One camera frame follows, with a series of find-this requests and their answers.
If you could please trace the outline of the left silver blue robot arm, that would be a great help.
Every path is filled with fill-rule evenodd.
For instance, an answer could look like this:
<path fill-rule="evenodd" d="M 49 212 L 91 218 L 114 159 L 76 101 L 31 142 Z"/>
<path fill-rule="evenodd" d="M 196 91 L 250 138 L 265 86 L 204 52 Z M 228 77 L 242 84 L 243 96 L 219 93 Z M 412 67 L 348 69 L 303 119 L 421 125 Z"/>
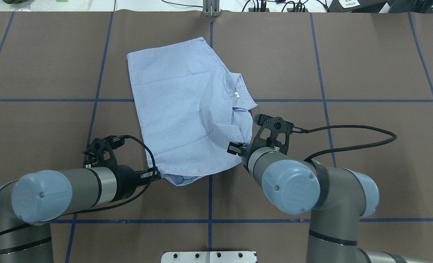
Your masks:
<path fill-rule="evenodd" d="M 44 170 L 0 186 L 0 263 L 52 263 L 53 220 L 125 205 L 159 179 L 156 168 L 121 165 Z"/>

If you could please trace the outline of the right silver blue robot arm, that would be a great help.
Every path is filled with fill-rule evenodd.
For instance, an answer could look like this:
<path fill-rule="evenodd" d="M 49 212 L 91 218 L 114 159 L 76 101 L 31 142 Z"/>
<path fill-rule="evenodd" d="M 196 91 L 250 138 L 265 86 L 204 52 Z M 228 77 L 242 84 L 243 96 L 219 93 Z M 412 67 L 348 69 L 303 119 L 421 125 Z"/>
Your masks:
<path fill-rule="evenodd" d="M 230 142 L 266 198 L 280 211 L 309 211 L 307 263 L 423 263 L 425 260 L 358 247 L 360 218 L 379 204 L 379 190 L 369 176 L 328 167 L 316 160 L 298 161 L 278 148 Z"/>

